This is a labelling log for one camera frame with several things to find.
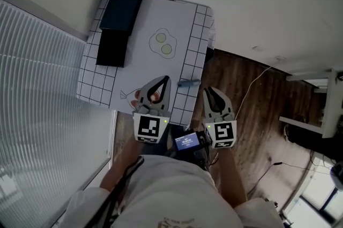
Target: white table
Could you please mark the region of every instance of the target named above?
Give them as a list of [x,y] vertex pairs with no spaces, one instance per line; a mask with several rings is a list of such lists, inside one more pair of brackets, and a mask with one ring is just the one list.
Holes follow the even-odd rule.
[[336,133],[340,116],[343,115],[343,82],[337,80],[336,76],[337,71],[331,70],[330,72],[287,77],[287,80],[289,81],[328,78],[326,104],[324,108],[324,117],[321,127],[302,123],[300,121],[285,118],[282,116],[279,117],[279,121],[322,134],[323,138],[332,138]]
[[[198,86],[180,88],[180,80],[201,79],[207,48],[214,47],[212,9],[171,0],[142,0],[123,68],[96,65],[101,37],[99,28],[109,0],[102,0],[96,13],[80,68],[76,96],[94,105],[132,113],[137,92],[151,80],[171,79],[170,123],[190,124]],[[165,44],[172,50],[163,52]]]

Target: window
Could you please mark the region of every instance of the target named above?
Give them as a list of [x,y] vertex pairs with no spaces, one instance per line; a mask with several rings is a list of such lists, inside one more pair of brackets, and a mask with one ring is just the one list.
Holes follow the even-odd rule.
[[114,113],[76,98],[85,47],[0,0],[0,227],[50,227],[110,160]]
[[310,181],[287,214],[292,228],[331,227],[343,214],[343,192],[335,188],[329,175],[333,164],[317,162],[318,159],[316,172],[310,175]]

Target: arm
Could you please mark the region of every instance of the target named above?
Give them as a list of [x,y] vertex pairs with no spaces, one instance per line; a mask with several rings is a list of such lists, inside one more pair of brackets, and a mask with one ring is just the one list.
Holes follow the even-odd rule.
[[221,177],[221,196],[232,206],[232,208],[235,208],[247,201],[247,195],[240,174],[236,168],[231,149],[218,149],[218,156]]
[[111,191],[124,174],[125,169],[136,161],[137,157],[140,155],[142,147],[142,142],[138,142],[131,137],[124,145],[122,151],[115,158],[111,169],[102,179],[100,188]]

